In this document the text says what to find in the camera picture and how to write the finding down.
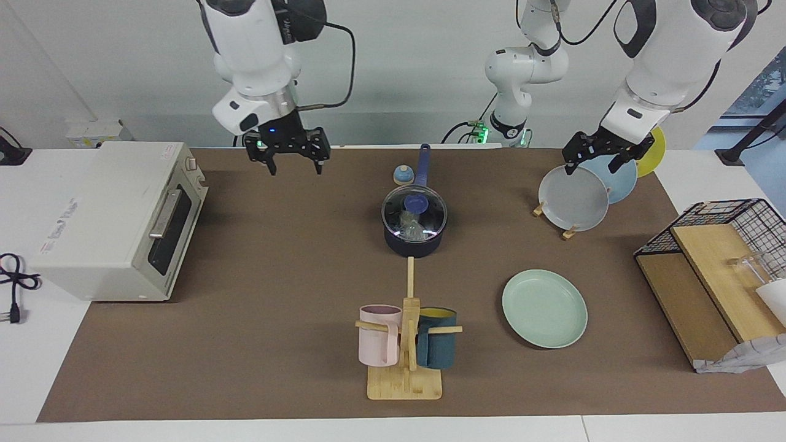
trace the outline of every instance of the brown tabletop mat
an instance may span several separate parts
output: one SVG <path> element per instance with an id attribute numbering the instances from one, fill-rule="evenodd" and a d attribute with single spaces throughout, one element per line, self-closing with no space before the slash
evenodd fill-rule
<path id="1" fill-rule="evenodd" d="M 694 374 L 633 258 L 676 216 L 653 175 L 597 228 L 560 240 L 530 215 L 556 150 L 432 152 L 448 226 L 417 261 L 416 296 L 465 332 L 437 401 L 371 401 L 353 327 L 363 304 L 400 304 L 406 260 L 380 205 L 416 150 L 335 150 L 322 176 L 276 156 L 197 150 L 207 201 L 165 304 L 88 310 L 39 422 L 651 414 L 786 410 L 766 369 Z M 501 294 L 531 268 L 562 274 L 589 311 L 575 344 L 541 350 L 507 325 Z"/>

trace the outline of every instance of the yellow plate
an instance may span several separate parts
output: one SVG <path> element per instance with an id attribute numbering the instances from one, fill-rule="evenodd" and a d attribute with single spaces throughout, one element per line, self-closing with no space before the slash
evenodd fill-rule
<path id="1" fill-rule="evenodd" d="M 663 135 L 663 130 L 660 127 L 656 127 L 650 133 L 655 137 L 655 142 L 647 153 L 644 154 L 644 158 L 636 161 L 638 178 L 651 174 L 658 167 L 660 161 L 663 160 L 663 154 L 666 153 L 666 136 Z"/>

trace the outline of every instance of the dark blue mug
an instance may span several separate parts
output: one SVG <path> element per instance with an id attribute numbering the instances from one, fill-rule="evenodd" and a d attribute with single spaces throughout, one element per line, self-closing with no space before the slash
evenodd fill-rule
<path id="1" fill-rule="evenodd" d="M 436 370 L 453 366 L 456 355 L 456 334 L 428 334 L 433 327 L 456 325 L 456 312 L 449 308 L 424 307 L 417 323 L 417 365 Z"/>

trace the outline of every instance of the light blue plate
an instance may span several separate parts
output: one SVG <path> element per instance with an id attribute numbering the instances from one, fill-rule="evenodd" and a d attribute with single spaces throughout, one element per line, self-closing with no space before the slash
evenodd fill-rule
<path id="1" fill-rule="evenodd" d="M 567 279 L 545 270 L 523 271 L 502 292 L 502 311 L 513 331 L 543 348 L 578 341 L 587 327 L 587 307 Z"/>
<path id="2" fill-rule="evenodd" d="M 609 189 L 609 204 L 619 203 L 630 195 L 634 191 L 638 179 L 635 161 L 628 161 L 619 168 L 617 173 L 612 174 L 608 171 L 608 164 L 612 162 L 612 159 L 614 159 L 613 155 L 601 155 L 578 165 L 597 175 L 606 189 Z"/>

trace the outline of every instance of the wire basket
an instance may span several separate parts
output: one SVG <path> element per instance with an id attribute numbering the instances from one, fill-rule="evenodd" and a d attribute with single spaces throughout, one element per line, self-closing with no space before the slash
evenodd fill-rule
<path id="1" fill-rule="evenodd" d="M 635 256 L 681 253 L 671 229 L 709 224 L 731 224 L 752 252 L 766 252 L 772 257 L 763 264 L 770 277 L 786 278 L 786 221 L 760 198 L 696 203 L 638 249 Z"/>

